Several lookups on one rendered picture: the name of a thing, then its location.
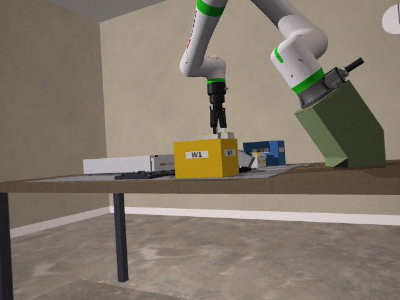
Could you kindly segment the blue open-top bin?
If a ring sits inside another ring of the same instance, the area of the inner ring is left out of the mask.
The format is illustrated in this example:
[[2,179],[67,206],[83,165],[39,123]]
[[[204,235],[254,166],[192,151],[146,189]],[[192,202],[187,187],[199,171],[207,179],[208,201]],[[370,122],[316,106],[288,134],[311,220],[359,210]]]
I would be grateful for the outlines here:
[[267,166],[279,166],[286,163],[284,141],[244,142],[244,152],[266,153]]

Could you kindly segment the grey bench mat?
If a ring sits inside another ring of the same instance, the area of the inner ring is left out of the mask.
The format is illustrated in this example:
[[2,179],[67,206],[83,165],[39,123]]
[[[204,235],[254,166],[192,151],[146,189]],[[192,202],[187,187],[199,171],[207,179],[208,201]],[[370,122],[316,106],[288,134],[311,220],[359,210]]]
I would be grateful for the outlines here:
[[241,179],[241,178],[270,178],[277,176],[282,173],[289,172],[293,168],[299,166],[308,166],[312,163],[295,163],[295,164],[283,164],[279,166],[264,166],[258,167],[248,172],[242,172],[232,176],[226,177],[198,177],[198,178],[176,178],[176,176],[152,178],[152,179],[114,179],[115,176],[121,176],[121,174],[94,174],[85,176],[73,176],[73,177],[62,177],[56,179],[44,179],[38,181],[26,181],[26,183],[34,182],[69,182],[69,181],[138,181],[138,180],[173,180],[173,179]]

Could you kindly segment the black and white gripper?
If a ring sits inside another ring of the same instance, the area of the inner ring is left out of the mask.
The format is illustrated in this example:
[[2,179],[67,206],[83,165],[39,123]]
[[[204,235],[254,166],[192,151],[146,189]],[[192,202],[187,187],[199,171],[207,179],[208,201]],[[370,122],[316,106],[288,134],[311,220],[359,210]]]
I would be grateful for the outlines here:
[[220,125],[220,133],[225,133],[226,113],[222,103],[225,102],[224,95],[216,94],[209,97],[210,103],[210,126],[212,128],[212,139],[218,139],[218,120]]

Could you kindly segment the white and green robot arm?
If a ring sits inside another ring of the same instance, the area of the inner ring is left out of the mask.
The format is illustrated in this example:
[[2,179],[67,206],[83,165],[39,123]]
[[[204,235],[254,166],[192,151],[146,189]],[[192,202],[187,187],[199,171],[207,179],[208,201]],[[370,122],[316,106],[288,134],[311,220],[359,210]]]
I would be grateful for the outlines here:
[[[286,38],[271,53],[271,61],[297,94],[302,109],[320,101],[345,83],[349,72],[364,61],[335,67],[324,74],[317,62],[328,48],[326,33],[288,0],[251,0]],[[180,70],[187,77],[206,77],[207,95],[226,94],[226,63],[220,56],[205,56],[210,38],[228,0],[197,0],[196,12]]]

